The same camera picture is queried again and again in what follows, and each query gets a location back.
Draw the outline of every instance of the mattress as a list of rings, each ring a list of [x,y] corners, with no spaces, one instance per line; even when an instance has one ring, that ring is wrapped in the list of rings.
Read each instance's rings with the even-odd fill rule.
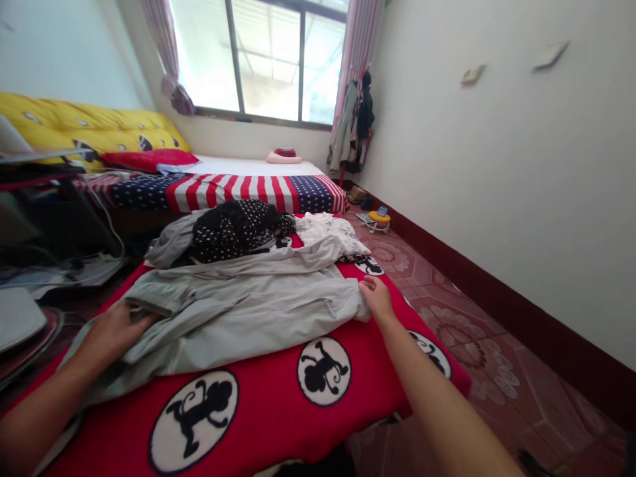
[[[346,193],[310,162],[269,164],[248,159],[203,158],[185,173],[87,174],[76,187],[96,205],[188,213],[232,199],[260,199],[288,213],[343,213]]]
[[[216,158],[194,154],[201,162],[186,172],[190,174],[233,174],[236,176],[320,176],[323,172],[309,161],[300,164],[270,164],[257,159]]]
[[[296,235],[292,239],[292,246],[302,245]],[[468,395],[466,370],[372,258],[337,266],[346,278],[379,276],[413,340]],[[148,270],[138,268],[100,313]],[[327,355],[333,363],[328,369],[319,365]],[[324,374],[310,380],[318,367]],[[377,324],[352,320],[310,343],[214,370],[155,378],[87,409],[69,426],[68,444],[50,456],[44,475],[252,476],[287,460],[317,462],[351,433],[410,414]]]

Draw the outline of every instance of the yellow cushion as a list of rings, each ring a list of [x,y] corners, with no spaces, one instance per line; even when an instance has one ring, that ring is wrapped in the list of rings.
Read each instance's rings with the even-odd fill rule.
[[[145,139],[153,149],[190,151],[171,120],[155,111],[108,109],[0,91],[0,115],[6,116],[34,147],[89,147],[103,154],[141,151]],[[89,171],[103,167],[94,154],[68,156],[68,159],[81,160]],[[42,162],[55,164],[61,161],[55,158]]]
[[[381,215],[378,215],[376,211],[369,212],[369,218],[375,222],[380,223],[387,223],[391,221],[391,217],[389,215],[385,215],[384,217],[382,217]]]

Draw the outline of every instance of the red pillow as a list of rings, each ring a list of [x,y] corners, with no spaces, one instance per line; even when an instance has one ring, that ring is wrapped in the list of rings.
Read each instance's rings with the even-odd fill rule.
[[[101,157],[109,164],[155,174],[157,164],[169,166],[192,166],[199,160],[192,154],[181,149],[155,149],[140,152],[108,152]]]

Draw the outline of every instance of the red towel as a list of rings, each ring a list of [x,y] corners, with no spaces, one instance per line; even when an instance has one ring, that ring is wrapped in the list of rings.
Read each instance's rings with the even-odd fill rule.
[[[295,157],[296,155],[295,149],[292,149],[292,148],[275,149],[274,152],[278,154],[279,156],[284,156],[284,157]]]
[[[292,246],[301,244],[294,235]],[[375,261],[337,266],[346,278],[382,274],[400,321],[468,395],[468,373]],[[148,270],[141,266],[104,309]],[[351,433],[410,414],[378,326],[352,320],[307,344],[215,370],[155,378],[90,407],[69,427],[68,444],[43,475],[251,476],[288,459],[317,462]]]

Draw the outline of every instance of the right hand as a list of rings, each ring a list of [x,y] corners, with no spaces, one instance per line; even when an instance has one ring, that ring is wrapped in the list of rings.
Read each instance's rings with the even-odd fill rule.
[[[365,275],[364,281],[359,282],[358,285],[376,320],[395,315],[391,304],[391,293],[381,279]]]
[[[158,315],[147,315],[133,323],[130,305],[124,300],[116,302],[93,320],[91,330],[69,363],[97,373],[104,371],[122,357],[158,318]]]

